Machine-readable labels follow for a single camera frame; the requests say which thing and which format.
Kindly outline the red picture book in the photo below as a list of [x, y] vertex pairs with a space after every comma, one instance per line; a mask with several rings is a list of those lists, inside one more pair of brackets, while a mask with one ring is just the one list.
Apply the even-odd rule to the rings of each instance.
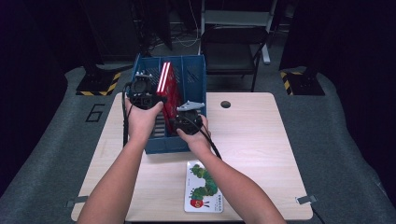
[[179, 92], [177, 77], [174, 74], [173, 65], [171, 63], [169, 66], [169, 72], [165, 84], [165, 91], [167, 102], [166, 104], [163, 104], [163, 117], [165, 120], [167, 133], [173, 134], [175, 131], [172, 127], [171, 119], [173, 119], [177, 115], [177, 107], [181, 105], [182, 97]]
[[162, 68], [161, 75], [159, 78], [159, 84], [158, 84], [158, 87], [156, 90], [157, 95], [162, 98], [164, 104], [166, 104], [166, 102], [167, 102], [165, 84], [166, 84], [166, 80], [167, 80], [167, 76], [168, 76], [168, 72], [169, 72], [169, 66], [170, 66], [169, 62], [165, 62], [163, 64], [163, 68]]

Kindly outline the hazard-striped black stand base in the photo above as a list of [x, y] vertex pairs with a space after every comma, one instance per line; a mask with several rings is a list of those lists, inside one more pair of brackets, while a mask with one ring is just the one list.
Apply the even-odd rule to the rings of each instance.
[[117, 86], [120, 74], [131, 68], [131, 65], [113, 69], [99, 68], [96, 64], [85, 65], [85, 75], [76, 88], [76, 95], [110, 95]]
[[286, 71], [282, 71], [280, 75], [288, 95], [325, 95], [315, 77], [307, 77], [300, 72]]

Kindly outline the black folding chair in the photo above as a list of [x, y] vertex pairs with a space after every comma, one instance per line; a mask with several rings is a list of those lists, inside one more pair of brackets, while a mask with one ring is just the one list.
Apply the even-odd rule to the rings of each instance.
[[260, 26], [212, 27], [201, 36], [200, 54], [208, 75], [252, 76], [255, 90], [262, 48], [268, 32]]
[[201, 0], [201, 34], [205, 32], [207, 24], [220, 26], [260, 26], [270, 33], [275, 16], [278, 0], [269, 0], [271, 5], [268, 11], [209, 9], [208, 0]]

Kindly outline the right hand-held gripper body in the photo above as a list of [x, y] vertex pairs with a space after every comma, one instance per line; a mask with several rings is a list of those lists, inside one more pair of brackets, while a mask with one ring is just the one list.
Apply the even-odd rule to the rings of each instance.
[[177, 107], [177, 115], [171, 119], [174, 130], [182, 130], [185, 134], [194, 135], [203, 127], [203, 121], [199, 114], [204, 103], [187, 101]]

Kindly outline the blue plastic file rack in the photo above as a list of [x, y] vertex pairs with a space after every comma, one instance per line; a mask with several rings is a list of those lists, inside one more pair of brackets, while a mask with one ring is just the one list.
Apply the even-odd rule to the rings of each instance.
[[[146, 76], [147, 89], [154, 94], [160, 83], [163, 67], [166, 63], [172, 66], [181, 103], [188, 101], [206, 103], [205, 58], [202, 55], [147, 57], [138, 55], [133, 68], [132, 82]], [[189, 151], [187, 143], [176, 133], [168, 130], [163, 115], [156, 120], [155, 130], [146, 146], [147, 154], [177, 153]]]

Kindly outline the grey tape piece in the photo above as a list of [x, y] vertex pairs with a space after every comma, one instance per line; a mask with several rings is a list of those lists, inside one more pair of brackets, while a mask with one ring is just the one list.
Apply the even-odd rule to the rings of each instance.
[[77, 196], [75, 198], [69, 199], [66, 204], [65, 207], [67, 208], [71, 208], [74, 207], [77, 203], [85, 203], [88, 199], [88, 196]]
[[318, 198], [315, 195], [306, 195], [304, 197], [296, 198], [298, 204], [315, 203]]

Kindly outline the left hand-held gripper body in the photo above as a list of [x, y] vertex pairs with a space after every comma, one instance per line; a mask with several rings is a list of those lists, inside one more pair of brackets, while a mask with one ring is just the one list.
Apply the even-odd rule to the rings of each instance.
[[152, 84], [152, 74], [136, 72], [128, 96], [132, 105], [147, 110], [154, 107], [160, 98], [155, 93]]

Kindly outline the person's right hand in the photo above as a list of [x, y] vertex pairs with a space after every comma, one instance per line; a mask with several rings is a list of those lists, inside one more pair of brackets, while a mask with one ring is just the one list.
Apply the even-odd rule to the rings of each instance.
[[211, 152], [211, 146], [207, 140], [207, 137], [211, 135], [208, 130], [208, 120], [204, 115], [202, 115], [201, 118], [203, 121], [203, 127], [200, 132], [194, 135], [186, 134], [181, 129], [177, 129], [178, 135], [188, 144], [189, 149], [196, 156], [200, 153]]

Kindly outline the dark curtain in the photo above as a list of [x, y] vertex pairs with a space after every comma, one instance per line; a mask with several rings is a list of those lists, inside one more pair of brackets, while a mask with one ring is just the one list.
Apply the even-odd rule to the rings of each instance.
[[279, 68], [316, 69], [396, 205], [396, 0], [300, 0]]
[[0, 0], [0, 195], [50, 124], [82, 65], [78, 0]]

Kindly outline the person's left hand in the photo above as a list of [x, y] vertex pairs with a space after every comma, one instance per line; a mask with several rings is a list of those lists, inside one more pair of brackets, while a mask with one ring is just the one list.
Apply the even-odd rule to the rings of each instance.
[[129, 98], [125, 102], [128, 116], [128, 134], [131, 140], [146, 143], [153, 131], [157, 115], [163, 109], [163, 102], [144, 110], [133, 105]]

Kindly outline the white caterpillar picture book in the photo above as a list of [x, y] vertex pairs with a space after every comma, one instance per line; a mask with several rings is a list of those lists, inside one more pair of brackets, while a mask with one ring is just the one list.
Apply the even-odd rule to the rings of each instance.
[[184, 211], [222, 213], [223, 195], [203, 164], [188, 161], [186, 170]]

